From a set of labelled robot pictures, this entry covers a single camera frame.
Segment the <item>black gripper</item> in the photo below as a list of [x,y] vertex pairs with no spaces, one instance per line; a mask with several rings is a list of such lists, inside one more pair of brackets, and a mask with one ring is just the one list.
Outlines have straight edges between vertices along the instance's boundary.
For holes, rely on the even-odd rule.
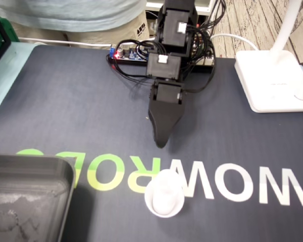
[[164,148],[185,110],[184,85],[175,81],[156,80],[151,87],[148,116],[157,147]]

